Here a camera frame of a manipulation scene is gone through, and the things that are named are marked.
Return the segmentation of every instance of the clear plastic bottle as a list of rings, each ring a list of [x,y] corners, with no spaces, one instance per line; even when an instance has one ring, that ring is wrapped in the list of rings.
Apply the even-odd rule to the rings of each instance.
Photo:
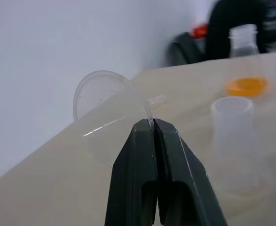
[[[256,45],[256,26],[242,25],[230,30],[231,53],[226,90],[233,96],[252,97],[266,91],[268,81]]]

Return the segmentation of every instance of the red object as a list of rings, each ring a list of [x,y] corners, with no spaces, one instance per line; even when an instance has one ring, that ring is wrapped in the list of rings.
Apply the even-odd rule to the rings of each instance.
[[[193,29],[193,38],[194,39],[201,39],[207,36],[208,33],[208,25],[207,24],[201,24],[200,26],[197,26]]]

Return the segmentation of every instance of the plastic cup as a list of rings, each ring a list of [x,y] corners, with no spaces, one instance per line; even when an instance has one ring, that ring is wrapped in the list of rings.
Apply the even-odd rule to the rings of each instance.
[[[213,103],[212,114],[214,165],[208,176],[226,217],[231,217],[256,205],[268,192],[271,180],[253,126],[252,101],[221,98]]]

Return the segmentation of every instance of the beige table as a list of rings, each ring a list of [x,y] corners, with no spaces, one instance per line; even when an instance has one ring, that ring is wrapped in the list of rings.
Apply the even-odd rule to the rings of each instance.
[[[271,91],[254,100],[256,130],[275,186],[250,208],[241,206],[228,214],[222,203],[229,225],[234,226],[276,225],[276,53],[263,59]],[[147,98],[167,96],[154,117],[174,124],[205,166],[212,164],[210,105],[224,96],[227,61],[147,71],[134,79]],[[0,226],[101,226],[110,174],[86,151],[71,125],[0,179]]]

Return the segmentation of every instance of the white wall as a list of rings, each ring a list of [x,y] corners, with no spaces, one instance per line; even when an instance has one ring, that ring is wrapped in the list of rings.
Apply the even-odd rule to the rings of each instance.
[[[0,176],[72,123],[85,75],[161,66],[189,1],[0,0]]]
[[[198,25],[208,22],[211,10],[216,2],[217,0],[189,0],[191,13],[193,12],[191,23]]]

